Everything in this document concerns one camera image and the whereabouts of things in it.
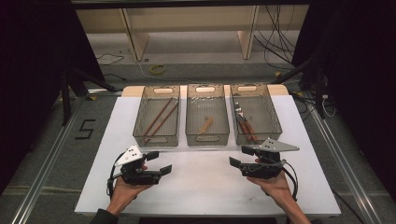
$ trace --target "sleeve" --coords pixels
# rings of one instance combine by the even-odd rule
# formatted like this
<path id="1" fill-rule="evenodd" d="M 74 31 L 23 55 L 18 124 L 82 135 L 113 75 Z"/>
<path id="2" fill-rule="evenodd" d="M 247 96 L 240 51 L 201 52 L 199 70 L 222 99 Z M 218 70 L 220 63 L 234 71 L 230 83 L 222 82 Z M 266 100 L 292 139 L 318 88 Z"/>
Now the sleeve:
<path id="1" fill-rule="evenodd" d="M 99 208 L 96 216 L 91 220 L 90 224 L 117 224 L 118 222 L 118 217 Z"/>

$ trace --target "black curtain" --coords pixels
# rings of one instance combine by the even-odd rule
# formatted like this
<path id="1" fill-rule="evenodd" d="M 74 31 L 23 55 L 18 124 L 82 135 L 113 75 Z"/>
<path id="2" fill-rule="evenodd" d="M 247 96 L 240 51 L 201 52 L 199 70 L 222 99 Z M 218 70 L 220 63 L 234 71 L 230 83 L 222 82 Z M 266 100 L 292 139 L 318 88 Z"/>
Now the black curtain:
<path id="1" fill-rule="evenodd" d="M 0 3 L 0 192 L 32 150 L 70 67 L 104 80 L 73 8 Z"/>
<path id="2" fill-rule="evenodd" d="M 332 58 L 329 91 L 360 150 L 396 201 L 396 10 L 359 2 Z"/>

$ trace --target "floor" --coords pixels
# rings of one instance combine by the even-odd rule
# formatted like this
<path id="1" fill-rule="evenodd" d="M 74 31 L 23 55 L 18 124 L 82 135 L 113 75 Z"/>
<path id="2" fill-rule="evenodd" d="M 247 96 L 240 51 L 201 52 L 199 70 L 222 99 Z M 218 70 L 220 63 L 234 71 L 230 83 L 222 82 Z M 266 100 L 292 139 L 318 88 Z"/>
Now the floor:
<path id="1" fill-rule="evenodd" d="M 270 36 L 270 33 L 262 34 L 267 38 Z M 288 31 L 287 37 L 291 43 L 295 43 L 298 34 L 297 31 Z M 262 41 L 261 34 L 256 33 L 256 36 Z M 219 82 L 272 81 L 276 78 L 276 72 L 285 74 L 290 68 L 290 65 L 274 54 L 264 53 L 257 40 L 254 41 L 250 59 L 244 60 L 236 32 L 151 34 L 140 64 L 132 60 L 126 35 L 88 35 L 88 38 L 102 71 L 106 74 L 106 82 L 118 88 L 147 83 L 212 81 L 213 77 L 218 77 L 216 81 Z M 268 66 L 268 63 L 282 68 Z M 166 73 L 150 74 L 149 66 L 153 64 L 164 64 Z M 299 91 L 299 77 L 301 76 L 284 83 L 289 91 Z M 43 181 L 42 188 L 38 189 L 36 198 L 28 206 L 31 210 L 26 212 L 26 223 L 89 222 L 90 217 L 74 213 L 74 207 L 100 145 L 112 106 L 120 93 L 103 91 L 91 83 L 86 85 L 91 90 L 90 97 L 72 97 L 75 117 L 67 130 L 61 126 L 62 102 L 55 102 L 40 137 L 36 139 L 35 150 L 26 155 L 0 197 L 0 223 L 10 223 L 23 212 L 20 206 L 27 199 L 29 189 L 38 180 Z M 310 97 L 311 92 L 304 94 L 305 97 Z M 376 178 L 364 156 L 359 153 L 359 147 L 343 122 L 342 115 L 335 113 L 332 117 L 333 108 L 329 107 L 330 116 L 326 115 L 325 120 L 318 119 L 310 104 L 301 100 L 296 100 L 295 103 L 330 186 L 346 201 L 344 203 L 336 197 L 342 215 L 325 218 L 323 222 L 360 223 L 347 208 L 350 205 L 364 223 L 396 223 L 395 202 Z M 78 140 L 77 137 L 87 134 L 79 130 L 84 120 L 84 127 L 94 131 L 89 139 Z M 335 159 L 340 153 L 341 161 Z M 277 221 L 283 223 L 284 218 L 278 217 Z M 137 217 L 120 219 L 120 223 L 137 222 Z"/>

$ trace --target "metal stand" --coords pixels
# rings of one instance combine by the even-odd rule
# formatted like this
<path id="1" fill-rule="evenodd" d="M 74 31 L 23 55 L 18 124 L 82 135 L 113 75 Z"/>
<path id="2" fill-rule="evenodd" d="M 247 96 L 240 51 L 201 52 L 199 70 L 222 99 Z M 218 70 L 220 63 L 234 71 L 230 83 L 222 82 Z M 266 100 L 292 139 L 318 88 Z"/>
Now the metal stand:
<path id="1" fill-rule="evenodd" d="M 273 84 L 281 84 L 288 80 L 289 78 L 295 77 L 300 73 L 304 73 L 303 77 L 299 82 L 300 89 L 302 91 L 306 91 L 310 89 L 311 85 L 315 82 L 314 77 L 316 76 L 316 95 L 315 95 L 315 105 L 316 110 L 320 114 L 320 117 L 324 119 L 323 107 L 321 106 L 321 97 L 323 93 L 323 72 L 320 68 L 320 64 L 318 62 L 318 51 L 317 48 L 310 59 L 300 64 L 290 72 L 288 72 L 285 76 L 277 79 L 272 82 Z"/>
<path id="2" fill-rule="evenodd" d="M 89 80 L 90 82 L 108 90 L 108 91 L 122 91 L 122 89 L 115 88 L 113 86 L 108 85 L 102 80 L 99 80 L 96 77 L 92 77 L 86 72 L 77 69 L 71 68 L 67 69 L 67 71 L 63 72 L 61 75 L 61 90 L 62 90 L 62 98 L 63 98 L 63 106 L 64 106 L 64 122 L 63 126 L 69 120 L 72 112 L 70 106 L 70 96 L 68 86 L 72 88 L 76 96 L 86 96 L 88 94 L 88 90 L 85 87 L 82 79 Z"/>

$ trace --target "black cable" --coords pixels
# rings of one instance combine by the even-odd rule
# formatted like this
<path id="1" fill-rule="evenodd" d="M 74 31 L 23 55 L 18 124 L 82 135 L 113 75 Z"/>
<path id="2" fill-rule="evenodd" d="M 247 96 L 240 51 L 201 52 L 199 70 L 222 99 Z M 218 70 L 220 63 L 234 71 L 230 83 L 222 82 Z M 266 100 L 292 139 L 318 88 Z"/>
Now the black cable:
<path id="1" fill-rule="evenodd" d="M 122 80 L 126 81 L 126 78 L 125 78 L 125 77 L 120 77 L 120 76 L 118 76 L 118 75 L 116 75 L 116 74 L 112 74 L 112 73 L 109 73 L 109 74 L 104 74 L 103 76 L 104 76 L 104 77 L 105 77 L 105 76 L 119 77 L 120 79 L 122 79 Z"/>
<path id="2" fill-rule="evenodd" d="M 275 22 L 274 22 L 273 17 L 271 16 L 271 13 L 270 13 L 270 11 L 269 11 L 269 9 L 268 9 L 268 6 L 266 6 L 266 9 L 267 9 L 267 12 L 268 12 L 268 14 L 269 14 L 269 16 L 270 16 L 271 22 L 272 22 L 272 24 L 274 25 L 274 27 L 275 27 L 275 29 L 276 29 L 276 24 L 275 24 Z M 293 44 L 291 44 L 291 42 L 288 40 L 287 37 L 285 37 L 285 35 L 283 35 L 282 32 L 280 32 L 278 29 L 276 29 L 276 30 L 277 30 L 277 32 L 278 32 L 281 36 L 283 36 L 283 37 L 286 39 L 286 41 L 287 41 L 292 47 L 295 48 L 295 46 L 294 46 Z"/>
<path id="3" fill-rule="evenodd" d="M 280 59 L 282 59 L 283 61 L 290 63 L 290 61 L 288 59 L 285 59 L 284 57 L 282 57 L 280 54 L 276 53 L 275 51 L 273 51 L 272 49 L 268 48 L 267 46 L 264 46 L 264 44 L 257 38 L 257 36 L 254 35 L 254 38 L 260 43 L 260 45 L 265 48 L 268 49 L 269 51 L 271 51 L 273 54 L 275 54 L 277 57 L 279 57 Z"/>
<path id="4" fill-rule="evenodd" d="M 276 27 L 278 26 L 278 24 L 279 24 L 279 5 L 277 5 L 276 6 L 276 8 L 275 8 L 275 11 L 274 11 L 274 17 L 276 16 L 276 22 L 273 22 L 273 26 L 274 26 L 274 28 L 273 28 L 273 30 L 275 31 L 275 30 L 277 30 L 276 29 Z"/>
<path id="5" fill-rule="evenodd" d="M 296 97 L 294 95 L 292 95 L 292 97 L 293 97 L 294 100 L 296 100 L 298 102 L 302 102 L 304 104 L 304 106 L 305 106 L 304 111 L 299 111 L 299 114 L 303 114 L 306 111 L 308 111 L 308 106 L 306 105 L 306 103 L 305 103 L 305 101 L 303 99 L 300 99 L 300 97 Z"/>
<path id="6" fill-rule="evenodd" d="M 296 8 L 296 5 L 293 5 L 293 11 L 291 12 L 291 19 L 290 19 L 288 28 L 286 29 L 285 33 L 288 32 L 288 30 L 289 30 L 289 28 L 290 28 L 290 25 L 291 25 L 291 22 L 293 21 L 293 18 L 294 18 L 294 9 L 295 9 L 295 8 Z"/>
<path id="7" fill-rule="evenodd" d="M 308 116 L 312 113 L 312 111 L 314 111 L 315 108 L 312 108 L 311 111 L 309 111 L 309 113 L 305 116 L 305 118 L 303 119 L 303 122 L 306 120 L 306 118 L 308 118 Z"/>
<path id="8" fill-rule="evenodd" d="M 285 44 L 285 47 L 286 47 L 286 49 L 288 50 L 288 51 L 290 51 L 290 49 L 289 49 L 289 47 L 288 47 L 288 44 L 285 42 L 285 39 L 288 41 L 288 43 L 290 44 L 290 45 L 292 45 L 291 43 L 290 43 L 290 41 L 286 38 L 286 36 L 280 31 L 280 22 L 279 22 L 279 16 L 280 16 L 280 5 L 278 5 L 277 6 L 277 8 L 278 8 L 278 11 L 277 11 L 277 19 L 276 19 L 276 22 L 277 22 L 277 33 L 278 33 L 278 35 L 279 35 L 279 40 L 280 40 L 280 45 L 282 46 L 282 48 L 283 48 L 283 45 L 282 45 L 282 42 Z"/>
<path id="9" fill-rule="evenodd" d="M 345 201 L 345 199 L 341 197 L 334 189 L 332 188 L 330 189 L 332 190 L 332 193 L 335 194 L 335 196 L 337 196 L 346 205 L 347 208 L 349 208 L 349 210 L 353 213 L 353 215 L 355 215 L 355 217 L 359 220 L 359 222 L 361 224 L 364 224 L 363 219 L 361 219 L 359 214 L 352 208 L 352 206 L 350 206 L 349 203 L 347 203 L 347 201 Z"/>
<path id="10" fill-rule="evenodd" d="M 266 42 L 268 42 L 268 44 L 272 45 L 274 48 L 281 49 L 281 50 L 286 50 L 286 49 L 282 49 L 282 48 L 280 48 L 279 46 L 277 46 L 277 45 L 271 43 L 267 38 L 265 38 L 265 36 L 262 34 L 261 31 L 259 31 L 259 34 L 260 34 L 260 36 L 261 36 Z"/>
<path id="11" fill-rule="evenodd" d="M 282 167 L 283 172 L 285 172 L 286 175 L 288 175 L 288 177 L 290 178 L 291 182 L 293 182 L 294 185 L 294 189 L 293 189 L 293 193 L 291 194 L 291 196 L 293 197 L 294 201 L 297 202 L 297 191 L 298 191 L 298 179 L 297 179 L 297 174 L 294 170 L 294 168 L 286 162 L 286 164 L 291 168 L 291 170 L 294 172 L 294 176 L 295 179 L 293 178 L 293 176 L 289 173 L 288 170 L 285 169 L 285 167 Z M 287 217 L 286 218 L 286 224 L 290 224 L 290 218 Z"/>
<path id="12" fill-rule="evenodd" d="M 118 58 L 120 58 L 120 59 L 118 59 L 118 60 L 116 60 L 116 61 L 114 61 L 114 62 L 112 62 L 112 63 L 103 63 L 102 65 L 111 65 L 111 64 L 113 64 L 113 63 L 117 63 L 117 62 L 121 61 L 122 59 L 124 59 L 124 56 L 115 55 L 115 54 L 111 54 L 111 53 L 105 53 L 105 54 L 103 54 L 102 56 L 97 57 L 96 59 L 101 59 L 101 58 L 103 58 L 105 55 L 111 55 L 111 56 L 113 56 L 113 57 L 118 57 Z"/>
<path id="13" fill-rule="evenodd" d="M 272 32 L 271 32 L 271 34 L 270 34 L 270 37 L 268 38 L 269 40 L 271 40 L 271 37 L 273 36 L 274 32 L 275 32 L 275 29 L 272 30 Z M 270 50 L 270 49 L 268 48 L 268 43 L 269 43 L 269 41 L 267 41 L 267 44 L 266 44 L 265 46 L 264 46 L 264 44 L 262 44 L 262 46 L 264 47 L 264 60 L 267 62 L 268 65 L 270 65 L 270 66 L 272 66 L 272 67 L 274 67 L 274 68 L 279 68 L 279 67 L 277 67 L 277 66 L 272 65 L 272 64 L 269 63 L 269 61 L 267 60 L 267 57 L 266 57 L 266 50 L 267 50 L 267 49 Z"/>
<path id="14" fill-rule="evenodd" d="M 289 95 L 291 95 L 295 100 L 299 100 L 299 101 L 305 102 L 305 103 L 307 103 L 309 105 L 316 105 L 315 99 L 313 99 L 313 98 L 301 97 L 301 96 L 299 96 L 299 95 L 297 95 L 297 94 L 295 94 L 293 92 L 289 92 Z M 333 106 L 333 104 L 329 102 L 328 104 L 326 104 L 324 106 L 325 107 Z"/>
<path id="15" fill-rule="evenodd" d="M 122 152 L 117 159 L 114 161 L 113 167 L 111 168 L 111 173 L 110 173 L 110 178 L 107 180 L 107 195 L 111 197 L 113 197 L 113 191 L 114 191 L 114 187 L 113 187 L 113 183 L 114 183 L 114 170 L 116 169 L 116 162 L 121 158 L 121 156 L 124 154 L 125 152 Z"/>

